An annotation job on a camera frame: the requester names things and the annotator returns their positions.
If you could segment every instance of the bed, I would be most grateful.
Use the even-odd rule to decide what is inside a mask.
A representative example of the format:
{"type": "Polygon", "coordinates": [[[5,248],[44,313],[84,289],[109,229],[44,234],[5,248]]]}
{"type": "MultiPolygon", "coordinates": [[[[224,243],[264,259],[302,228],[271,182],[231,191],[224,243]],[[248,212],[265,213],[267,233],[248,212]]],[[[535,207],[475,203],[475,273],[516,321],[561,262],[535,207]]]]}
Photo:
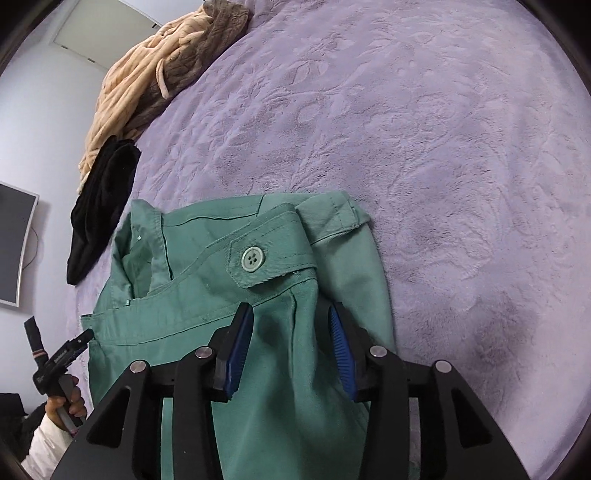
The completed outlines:
{"type": "MultiPolygon", "coordinates": [[[[573,64],[515,0],[245,4],[249,33],[139,139],[130,200],[346,190],[372,215],[399,354],[453,362],[547,479],[591,411],[591,98],[573,64]]],[[[70,336],[109,254],[72,290],[70,336]]]]}

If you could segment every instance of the white button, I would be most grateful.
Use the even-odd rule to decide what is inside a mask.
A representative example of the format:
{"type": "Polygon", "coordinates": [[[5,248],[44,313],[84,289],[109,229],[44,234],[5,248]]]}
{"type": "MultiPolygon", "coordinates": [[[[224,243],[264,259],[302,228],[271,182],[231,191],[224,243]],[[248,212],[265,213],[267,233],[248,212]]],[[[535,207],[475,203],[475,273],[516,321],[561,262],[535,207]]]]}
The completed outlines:
{"type": "Polygon", "coordinates": [[[250,247],[242,254],[242,268],[249,273],[259,269],[265,261],[265,254],[258,247],[250,247]]]}

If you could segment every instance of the person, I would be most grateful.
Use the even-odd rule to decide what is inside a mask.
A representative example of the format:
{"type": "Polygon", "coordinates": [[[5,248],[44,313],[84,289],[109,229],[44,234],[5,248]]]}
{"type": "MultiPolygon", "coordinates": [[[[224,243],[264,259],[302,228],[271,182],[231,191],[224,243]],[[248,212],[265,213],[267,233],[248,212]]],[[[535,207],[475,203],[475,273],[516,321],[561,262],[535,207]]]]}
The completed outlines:
{"type": "MultiPolygon", "coordinates": [[[[72,379],[74,385],[77,385],[79,380],[74,376],[72,379]]],[[[33,480],[50,480],[61,457],[72,442],[72,437],[57,414],[58,408],[62,407],[65,402],[66,399],[63,397],[49,397],[47,399],[45,415],[33,434],[29,454],[21,463],[33,480]]],[[[87,413],[79,387],[75,387],[72,391],[70,413],[76,417],[83,417],[87,413]]]]}

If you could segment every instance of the green pants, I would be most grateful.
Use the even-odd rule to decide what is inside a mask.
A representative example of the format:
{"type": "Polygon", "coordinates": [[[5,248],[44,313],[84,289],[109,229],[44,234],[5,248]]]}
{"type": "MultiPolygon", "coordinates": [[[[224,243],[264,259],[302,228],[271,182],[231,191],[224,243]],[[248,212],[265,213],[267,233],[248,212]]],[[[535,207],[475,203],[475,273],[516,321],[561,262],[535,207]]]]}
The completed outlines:
{"type": "MultiPolygon", "coordinates": [[[[367,222],[345,193],[213,200],[162,214],[142,200],[117,233],[111,277],[83,325],[100,401],[142,358],[179,360],[206,345],[242,301],[255,326],[240,389],[213,405],[226,480],[353,480],[368,411],[343,392],[327,305],[341,301],[394,348],[388,287],[367,222]]],[[[171,400],[163,479],[173,478],[171,400]]]]}

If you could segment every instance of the monitor screen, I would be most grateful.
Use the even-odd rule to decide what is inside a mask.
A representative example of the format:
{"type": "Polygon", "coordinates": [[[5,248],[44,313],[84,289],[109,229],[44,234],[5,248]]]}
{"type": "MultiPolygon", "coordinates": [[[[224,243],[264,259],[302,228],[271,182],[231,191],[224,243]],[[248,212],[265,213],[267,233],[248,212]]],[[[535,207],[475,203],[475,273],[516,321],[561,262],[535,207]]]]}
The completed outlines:
{"type": "Polygon", "coordinates": [[[22,262],[39,196],[0,183],[0,303],[18,307],[22,262]]]}

